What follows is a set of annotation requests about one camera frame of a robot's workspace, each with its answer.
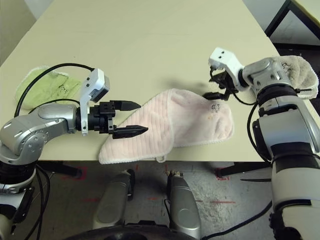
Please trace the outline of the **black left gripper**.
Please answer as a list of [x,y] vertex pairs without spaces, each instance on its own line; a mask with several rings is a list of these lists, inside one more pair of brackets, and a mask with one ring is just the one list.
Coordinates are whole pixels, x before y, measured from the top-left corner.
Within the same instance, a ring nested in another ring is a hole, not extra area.
[[133,111],[141,108],[141,105],[128,100],[111,100],[100,102],[89,108],[88,130],[97,131],[100,134],[112,135],[113,139],[133,138],[145,133],[149,128],[140,125],[127,125],[126,127],[115,127],[113,118],[116,111]]

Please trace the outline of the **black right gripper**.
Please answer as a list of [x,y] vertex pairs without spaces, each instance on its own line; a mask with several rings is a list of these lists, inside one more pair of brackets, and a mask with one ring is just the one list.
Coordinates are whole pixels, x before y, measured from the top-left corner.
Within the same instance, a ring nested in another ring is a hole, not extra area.
[[203,94],[203,97],[207,100],[224,100],[228,101],[230,95],[233,95],[235,93],[235,86],[233,84],[233,80],[230,77],[230,75],[223,71],[221,73],[218,73],[216,75],[213,75],[214,71],[217,69],[214,67],[210,67],[210,83],[217,83],[218,87],[223,90],[225,89],[224,93],[219,92],[206,92]]

